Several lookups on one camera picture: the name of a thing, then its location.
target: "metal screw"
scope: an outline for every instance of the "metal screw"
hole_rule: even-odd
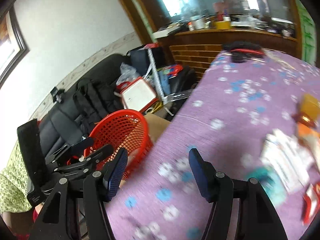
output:
[[[100,177],[101,176],[101,172],[100,171],[95,171],[94,173],[92,173],[92,176],[94,176],[95,178]]]
[[[216,176],[217,176],[218,178],[223,178],[223,177],[224,177],[224,173],[221,172],[221,171],[218,171],[218,172],[216,173]]]
[[[65,184],[67,181],[68,181],[68,180],[67,180],[66,178],[61,178],[61,179],[59,180],[59,183],[60,183],[61,185],[63,185],[63,184]]]
[[[250,182],[251,182],[252,184],[258,184],[258,180],[257,180],[256,178],[251,178],[251,179],[250,179]]]

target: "purple floral bedsheet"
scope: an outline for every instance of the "purple floral bedsheet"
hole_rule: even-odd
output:
[[[241,64],[217,56],[143,165],[106,205],[116,239],[201,239],[211,204],[199,193],[188,150],[195,146],[217,171],[245,179],[261,166],[267,133],[279,128],[294,134],[291,114],[302,95],[320,98],[319,70],[280,52],[270,56],[264,63]],[[315,168],[309,175],[311,183],[320,180]],[[305,190],[277,208],[289,240],[298,240],[308,227],[301,219]],[[229,239],[236,214],[234,209]]]

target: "picture frame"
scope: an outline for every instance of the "picture frame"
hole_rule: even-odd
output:
[[[12,6],[0,20],[0,89],[27,52],[28,48]]]

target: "white wall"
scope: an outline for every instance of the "white wall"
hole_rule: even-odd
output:
[[[17,0],[14,8],[30,51],[0,89],[0,170],[17,127],[51,89],[102,47],[134,32],[118,0]]]

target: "basket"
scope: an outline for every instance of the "basket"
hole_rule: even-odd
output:
[[[114,149],[110,157],[97,164],[97,170],[101,170],[106,162],[113,160],[121,147],[128,151],[124,179],[139,166],[152,147],[147,121],[141,113],[131,109],[119,110],[105,117],[92,130],[90,137],[94,139],[94,144],[84,150],[84,157],[106,144],[111,144]]]

